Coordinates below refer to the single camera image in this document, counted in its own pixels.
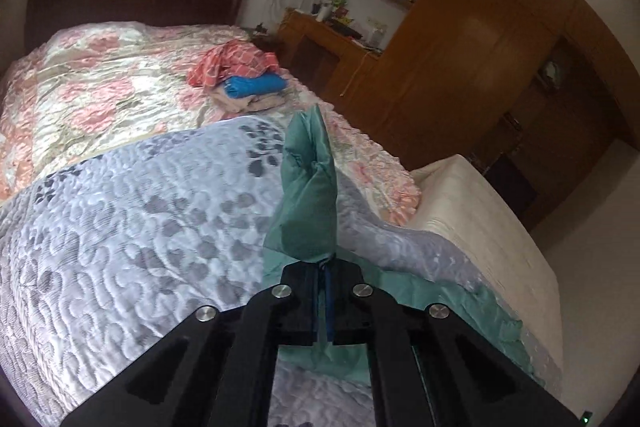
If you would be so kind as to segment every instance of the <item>green fabric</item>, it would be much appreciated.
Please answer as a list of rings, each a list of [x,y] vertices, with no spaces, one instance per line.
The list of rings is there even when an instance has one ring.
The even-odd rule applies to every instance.
[[[450,306],[526,373],[534,377],[529,355],[520,342],[522,323],[480,285],[475,292],[448,281],[430,282],[409,273],[383,270],[337,246],[337,180],[334,158],[318,106],[292,118],[282,159],[284,196],[264,241],[265,287],[279,283],[282,269],[297,261],[317,263],[336,253],[356,263],[364,280],[416,309],[440,302]],[[321,320],[319,340],[312,347],[282,346],[281,359],[332,377],[370,383],[365,346],[334,346],[326,341]]]

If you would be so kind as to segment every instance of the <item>floral bedspread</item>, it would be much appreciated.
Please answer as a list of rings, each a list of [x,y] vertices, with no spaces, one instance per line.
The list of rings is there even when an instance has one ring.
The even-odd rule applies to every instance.
[[[201,127],[225,112],[188,71],[214,44],[245,39],[231,26],[155,28],[104,23],[58,32],[12,64],[0,117],[0,200],[82,158],[169,131]],[[399,161],[351,127],[287,70],[286,104],[263,114],[286,125],[319,103],[335,162],[383,219],[404,225],[420,191]]]

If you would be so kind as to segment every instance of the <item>wooden desk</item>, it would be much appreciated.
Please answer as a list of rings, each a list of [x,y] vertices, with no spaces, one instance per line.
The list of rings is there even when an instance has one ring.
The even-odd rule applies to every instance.
[[[378,62],[378,56],[311,15],[287,10],[278,36],[281,64],[300,82],[349,119],[348,103]]]

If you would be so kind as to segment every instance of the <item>cabinet door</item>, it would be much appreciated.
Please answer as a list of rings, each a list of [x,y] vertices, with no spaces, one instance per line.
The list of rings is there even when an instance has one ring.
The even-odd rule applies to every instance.
[[[409,125],[408,168],[466,153],[509,110],[551,51],[556,36],[509,0],[460,6],[453,38],[412,71],[388,133]]]
[[[565,25],[567,36],[587,57],[591,57],[602,40],[606,24],[584,0],[578,0]]]
[[[287,12],[278,28],[278,36],[283,41],[282,57],[280,64],[283,68],[289,68],[298,45],[305,35],[306,19],[302,18],[299,13]]]
[[[322,96],[339,64],[340,57],[305,35],[291,59],[289,71],[316,95]]]
[[[577,0],[526,0],[533,15],[538,17],[551,31],[564,28]]]
[[[537,197],[520,216],[532,229],[591,171],[613,140],[608,96],[585,62],[572,68],[561,89],[510,154]]]
[[[458,32],[460,10],[469,0],[417,0],[366,83],[350,101],[351,123],[376,139],[421,64],[438,56],[442,43]]]
[[[340,57],[340,64],[322,91],[321,98],[325,102],[334,104],[335,110],[351,121],[348,103],[360,83],[367,82],[371,70],[377,63],[377,58],[350,45]]]
[[[640,75],[615,36],[606,28],[593,52],[598,76],[613,93],[622,114],[640,146]]]
[[[478,167],[484,171],[502,154],[513,151],[527,129],[544,111],[549,94],[540,83],[533,81],[520,94],[513,107],[487,134],[476,143],[471,151]]]

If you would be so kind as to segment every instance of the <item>wooden cabinet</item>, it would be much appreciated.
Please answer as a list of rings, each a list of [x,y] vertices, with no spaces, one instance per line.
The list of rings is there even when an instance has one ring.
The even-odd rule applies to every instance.
[[[640,75],[615,36],[605,28],[593,51],[598,76],[609,86],[631,129],[632,144],[640,146]]]
[[[282,65],[350,120],[348,102],[377,66],[378,56],[294,10],[287,13],[278,36],[284,42]]]
[[[418,0],[354,95],[350,121],[408,169],[465,153],[513,105],[555,40],[509,0]]]
[[[389,42],[366,86],[358,89],[348,111],[351,123],[372,138],[413,84],[420,64],[440,53],[443,41],[457,33],[458,10],[469,0],[417,0]]]
[[[531,81],[556,44],[579,66],[548,97]],[[486,165],[508,155],[535,193],[522,214],[528,227],[613,137],[640,145],[640,74],[584,0],[417,0],[342,102],[351,124],[408,169],[455,153]]]
[[[533,80],[471,151],[476,166],[528,229],[556,208],[614,136],[624,133],[619,108],[580,51],[561,39],[550,59],[564,71],[559,89]],[[495,165],[510,166],[512,179],[494,176]]]

